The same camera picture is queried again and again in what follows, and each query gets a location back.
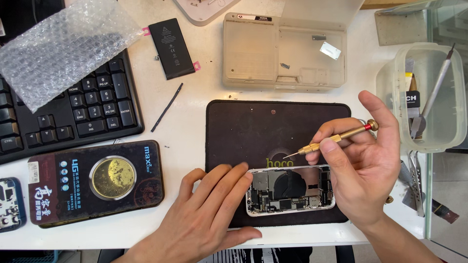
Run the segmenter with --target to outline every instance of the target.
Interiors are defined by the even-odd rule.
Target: black mat
[[[250,168],[308,165],[304,156],[282,159],[310,142],[319,127],[351,116],[345,104],[215,100],[206,107],[205,170],[247,161]],[[321,157],[319,164],[326,163]],[[328,210],[251,217],[245,200],[229,227],[343,223],[337,206]]]

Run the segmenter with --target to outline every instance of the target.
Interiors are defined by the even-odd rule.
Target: clear plastic container
[[[281,17],[226,14],[224,85],[286,91],[340,87],[346,82],[346,31],[363,2],[288,0]],[[324,42],[341,51],[336,60],[321,51]]]
[[[435,43],[407,45],[377,74],[377,96],[397,118],[401,143],[409,150],[423,153],[443,152],[459,145],[466,136],[465,85],[461,58],[456,50],[453,51],[452,62],[426,119],[423,138],[413,140],[410,136],[406,107],[405,59],[412,58],[415,61],[413,73],[421,96],[422,112],[450,49],[449,46],[439,46]]]

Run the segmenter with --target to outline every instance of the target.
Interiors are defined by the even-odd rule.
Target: plastic bag
[[[0,74],[34,113],[142,34],[116,0],[78,0],[0,48]]]

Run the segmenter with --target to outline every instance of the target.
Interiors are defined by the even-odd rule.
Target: keyboard
[[[126,49],[34,114],[0,76],[0,164],[143,130]]]

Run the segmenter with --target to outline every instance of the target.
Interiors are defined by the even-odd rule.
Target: precision screwdriver
[[[353,136],[354,134],[358,134],[360,132],[365,132],[367,130],[372,130],[372,131],[375,132],[378,129],[379,129],[379,125],[377,124],[377,122],[370,119],[370,120],[367,121],[366,125],[363,125],[363,126],[357,128],[357,129],[354,129],[354,130],[351,130],[351,131],[344,132],[342,134],[333,135],[333,136],[330,137],[330,139],[334,140],[335,142],[339,142],[339,141],[341,141],[341,140],[343,140],[345,138]],[[320,142],[312,143],[310,145],[302,147],[301,149],[299,149],[297,151],[297,153],[293,153],[291,155],[288,155],[288,156],[284,157],[283,159],[286,159],[286,158],[288,158],[290,156],[293,156],[293,155],[296,155],[296,154],[304,155],[306,153],[315,152],[318,149],[320,149]]]

